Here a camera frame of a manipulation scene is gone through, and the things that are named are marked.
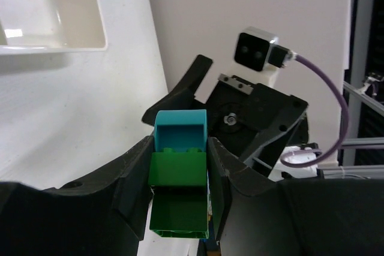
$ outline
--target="metal frame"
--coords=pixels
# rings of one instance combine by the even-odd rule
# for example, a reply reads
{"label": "metal frame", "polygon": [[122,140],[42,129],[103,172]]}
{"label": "metal frame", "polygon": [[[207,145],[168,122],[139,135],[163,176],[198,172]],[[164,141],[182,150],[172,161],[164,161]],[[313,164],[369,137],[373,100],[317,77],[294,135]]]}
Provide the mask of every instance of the metal frame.
{"label": "metal frame", "polygon": [[[351,99],[356,99],[360,103],[364,103],[369,108],[371,108],[372,110],[377,112],[379,115],[384,117],[384,106],[381,103],[379,103],[378,101],[376,101],[372,97],[369,97],[365,93],[361,93],[360,91],[357,90],[357,88],[354,88],[351,84],[349,84],[345,81],[344,81],[344,90],[353,96],[353,98],[352,97],[350,98],[350,101],[351,101]],[[350,139],[347,139],[343,142],[343,146],[347,146],[347,147],[348,146],[356,146],[356,145],[381,145],[381,144],[384,144],[384,137],[350,138]],[[349,166],[350,164],[346,164],[345,161],[346,161],[346,156],[344,153],[343,165]]]}
{"label": "metal frame", "polygon": [[[356,37],[353,42],[353,55],[350,64],[350,84],[354,87],[360,86],[365,77],[365,63],[368,55],[373,1],[374,0],[357,0],[356,3]],[[349,115],[351,125],[347,135],[348,138],[357,138],[358,136],[360,112],[361,101],[355,97],[350,97]],[[354,165],[355,152],[354,149],[344,151],[343,165]]]}
{"label": "metal frame", "polygon": [[384,179],[384,165],[359,165],[327,167],[320,170],[324,179],[365,178]]}

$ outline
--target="bolt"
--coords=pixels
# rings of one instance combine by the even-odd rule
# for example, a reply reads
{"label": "bolt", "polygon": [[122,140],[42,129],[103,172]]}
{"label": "bolt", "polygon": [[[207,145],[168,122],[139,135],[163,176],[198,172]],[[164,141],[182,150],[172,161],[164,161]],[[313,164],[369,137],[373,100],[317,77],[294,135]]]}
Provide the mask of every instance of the bolt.
{"label": "bolt", "polygon": [[233,126],[234,124],[236,124],[237,123],[236,114],[229,113],[227,116],[224,116],[224,123],[227,124],[228,126]]}

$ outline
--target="camera lens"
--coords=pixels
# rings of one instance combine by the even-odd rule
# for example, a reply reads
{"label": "camera lens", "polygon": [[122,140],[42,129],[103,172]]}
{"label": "camera lens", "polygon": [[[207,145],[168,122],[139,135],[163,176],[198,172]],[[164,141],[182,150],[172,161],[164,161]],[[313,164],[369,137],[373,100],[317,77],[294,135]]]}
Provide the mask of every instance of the camera lens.
{"label": "camera lens", "polygon": [[255,59],[261,59],[263,57],[263,53],[260,51],[255,52],[254,58]]}

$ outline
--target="lego brick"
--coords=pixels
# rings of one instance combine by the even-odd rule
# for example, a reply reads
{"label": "lego brick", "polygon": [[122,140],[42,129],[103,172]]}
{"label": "lego brick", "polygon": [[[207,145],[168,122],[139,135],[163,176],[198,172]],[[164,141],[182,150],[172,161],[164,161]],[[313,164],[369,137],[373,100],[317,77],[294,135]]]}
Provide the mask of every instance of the lego brick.
{"label": "lego brick", "polygon": [[208,238],[207,195],[155,193],[149,229],[162,237]]}
{"label": "lego brick", "polygon": [[206,186],[206,153],[155,152],[148,184],[151,186]]}
{"label": "lego brick", "polygon": [[206,150],[206,110],[162,110],[155,121],[155,151],[169,147],[176,152],[185,152],[197,147]]}

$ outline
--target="purple cable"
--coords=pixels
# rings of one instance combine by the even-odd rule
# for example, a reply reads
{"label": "purple cable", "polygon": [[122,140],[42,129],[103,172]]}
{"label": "purple cable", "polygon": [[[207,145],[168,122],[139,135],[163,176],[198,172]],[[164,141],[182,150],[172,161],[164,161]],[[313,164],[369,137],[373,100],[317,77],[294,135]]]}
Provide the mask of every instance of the purple cable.
{"label": "purple cable", "polygon": [[323,160],[330,157],[334,152],[336,152],[340,146],[342,145],[344,139],[347,136],[348,132],[348,125],[349,125],[349,113],[348,113],[348,105],[342,96],[340,94],[340,91],[337,89],[337,87],[334,85],[332,80],[316,65],[314,65],[311,61],[308,59],[302,57],[301,55],[296,56],[296,61],[300,62],[301,64],[305,65],[307,68],[315,72],[330,88],[332,93],[335,95],[337,101],[339,102],[339,105],[341,107],[341,125],[340,125],[340,137],[338,140],[332,145],[331,148],[329,148],[328,151],[326,151],[324,154],[321,154],[321,156],[317,157],[315,160],[306,162],[306,163],[289,163],[285,161],[282,157],[280,157],[281,163],[283,163],[285,166],[291,167],[291,168],[305,168],[309,167],[315,164],[318,164],[322,162]]}

